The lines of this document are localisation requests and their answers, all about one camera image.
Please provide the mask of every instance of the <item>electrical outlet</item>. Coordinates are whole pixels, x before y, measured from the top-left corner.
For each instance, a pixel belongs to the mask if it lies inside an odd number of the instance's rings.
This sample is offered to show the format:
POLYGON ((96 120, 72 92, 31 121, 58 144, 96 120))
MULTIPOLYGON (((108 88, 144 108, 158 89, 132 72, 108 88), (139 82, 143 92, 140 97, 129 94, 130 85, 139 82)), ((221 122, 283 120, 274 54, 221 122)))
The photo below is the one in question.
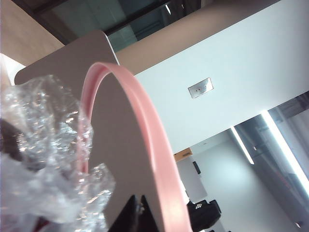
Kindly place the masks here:
POLYGON ((202 80, 202 81, 196 83, 195 85, 189 87, 188 90, 189 90, 192 98, 197 98, 200 95, 207 93, 210 90, 213 90, 211 78, 208 77, 205 80, 202 80))

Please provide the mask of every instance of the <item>clear plastic wrap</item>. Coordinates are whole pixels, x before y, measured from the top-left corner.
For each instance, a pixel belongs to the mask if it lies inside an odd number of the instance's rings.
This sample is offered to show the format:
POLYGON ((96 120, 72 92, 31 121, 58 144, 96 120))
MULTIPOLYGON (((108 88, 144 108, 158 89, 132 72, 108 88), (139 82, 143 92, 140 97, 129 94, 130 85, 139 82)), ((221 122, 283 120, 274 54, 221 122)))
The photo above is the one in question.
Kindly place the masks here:
POLYGON ((35 217, 50 222, 43 231, 102 231, 115 183, 104 164, 81 171, 93 132, 79 102, 51 75, 9 87, 3 96, 1 216, 18 222, 1 220, 4 231, 24 231, 24 219, 35 217))

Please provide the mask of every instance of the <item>gray surface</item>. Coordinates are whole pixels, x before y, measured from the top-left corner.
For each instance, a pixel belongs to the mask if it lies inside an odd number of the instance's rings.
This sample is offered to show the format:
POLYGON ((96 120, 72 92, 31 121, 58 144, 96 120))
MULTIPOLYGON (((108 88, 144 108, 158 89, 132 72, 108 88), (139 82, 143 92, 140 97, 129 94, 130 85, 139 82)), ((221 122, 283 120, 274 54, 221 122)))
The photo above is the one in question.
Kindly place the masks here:
POLYGON ((221 221, 218 220, 212 227, 210 227, 209 229, 204 230, 205 232, 210 232, 214 230, 215 232, 227 232, 228 230, 226 230, 221 221))
MULTIPOLYGON (((80 99, 86 72, 96 61, 117 63, 101 31, 94 31, 22 69, 15 83, 54 74, 80 99)), ((163 231, 153 173, 140 129, 126 95, 113 76, 104 79, 97 93, 92 125, 90 167, 104 162, 116 180, 115 192, 105 211, 108 223, 114 222, 132 194, 145 194, 157 225, 163 231)))
POLYGON ((186 192, 190 200, 194 203, 199 202, 207 196, 207 192, 200 180, 200 176, 197 174, 193 165, 194 160, 191 157, 187 157, 177 162, 180 178, 186 189, 186 192))

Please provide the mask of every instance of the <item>beige wall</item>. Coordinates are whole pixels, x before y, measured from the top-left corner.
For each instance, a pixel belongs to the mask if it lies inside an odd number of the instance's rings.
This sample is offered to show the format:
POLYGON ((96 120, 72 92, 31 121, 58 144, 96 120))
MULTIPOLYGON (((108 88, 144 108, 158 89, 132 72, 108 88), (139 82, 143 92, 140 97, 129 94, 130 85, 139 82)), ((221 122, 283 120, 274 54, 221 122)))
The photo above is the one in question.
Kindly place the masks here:
POLYGON ((27 66, 63 47, 11 0, 1 0, 0 10, 1 53, 27 66))
POLYGON ((191 47, 278 0, 220 0, 116 53, 133 74, 191 47))

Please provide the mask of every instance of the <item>light fixture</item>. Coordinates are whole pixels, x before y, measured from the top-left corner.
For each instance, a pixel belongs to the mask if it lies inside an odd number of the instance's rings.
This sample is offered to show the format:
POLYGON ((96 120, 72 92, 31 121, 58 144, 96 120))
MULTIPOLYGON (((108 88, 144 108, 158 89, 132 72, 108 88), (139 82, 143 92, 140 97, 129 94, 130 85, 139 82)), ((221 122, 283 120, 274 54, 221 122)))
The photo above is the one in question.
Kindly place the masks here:
POLYGON ((169 6, 165 5, 165 7, 166 7, 167 11, 169 12, 169 14, 171 14, 170 10, 169 10, 169 6))
POLYGON ((235 127, 231 127, 231 130, 232 130, 232 132, 233 132, 233 134, 234 134, 234 136, 235 136, 237 142, 239 143, 239 145, 240 145, 240 147, 241 147, 243 153, 245 153, 245 156, 247 157, 247 159, 248 159, 248 161, 250 162, 250 164, 254 164, 254 162, 253 162, 253 160, 252 160, 252 158, 251 158, 251 156, 250 156, 248 150, 247 150, 246 147, 245 147, 245 144, 243 144, 243 142, 242 142, 242 140, 241 140, 239 134, 237 133, 235 127))
POLYGON ((278 129, 276 123, 270 116, 269 112, 264 110, 261 113, 264 121, 266 122, 269 130, 271 131, 272 135, 275 137, 281 151, 285 155, 286 159, 290 163, 294 173, 298 177, 300 183, 302 184, 303 188, 305 189, 308 197, 309 197, 309 180, 307 179, 304 171, 302 170, 301 166, 299 165, 295 155, 291 151, 289 145, 287 144, 286 140, 284 139, 283 135, 281 134, 280 130, 278 129))
POLYGON ((297 222, 295 222, 295 225, 296 225, 298 228, 301 228, 302 225, 303 225, 303 222, 302 222, 302 221, 297 221, 297 222))

